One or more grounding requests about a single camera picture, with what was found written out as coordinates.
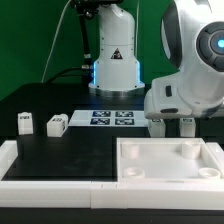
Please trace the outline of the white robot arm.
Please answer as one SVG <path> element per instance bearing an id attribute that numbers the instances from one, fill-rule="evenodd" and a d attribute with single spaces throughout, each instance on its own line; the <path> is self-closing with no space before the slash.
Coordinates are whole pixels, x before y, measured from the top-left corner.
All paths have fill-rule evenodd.
<path id="1" fill-rule="evenodd" d="M 100 54 L 89 88 L 103 96 L 141 90 L 134 55 L 133 17 L 101 3 Z M 171 0 L 156 33 L 161 53 L 176 69 L 156 77 L 144 99 L 148 119 L 224 117 L 224 0 Z"/>

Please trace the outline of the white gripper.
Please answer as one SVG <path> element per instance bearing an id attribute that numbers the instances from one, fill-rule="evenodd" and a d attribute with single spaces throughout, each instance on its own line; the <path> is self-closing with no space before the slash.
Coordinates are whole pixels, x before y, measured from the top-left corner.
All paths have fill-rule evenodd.
<path id="1" fill-rule="evenodd" d="M 224 117 L 224 99 L 218 104 L 190 105 L 178 93 L 178 77 L 169 75 L 152 81 L 144 99 L 147 119 Z"/>

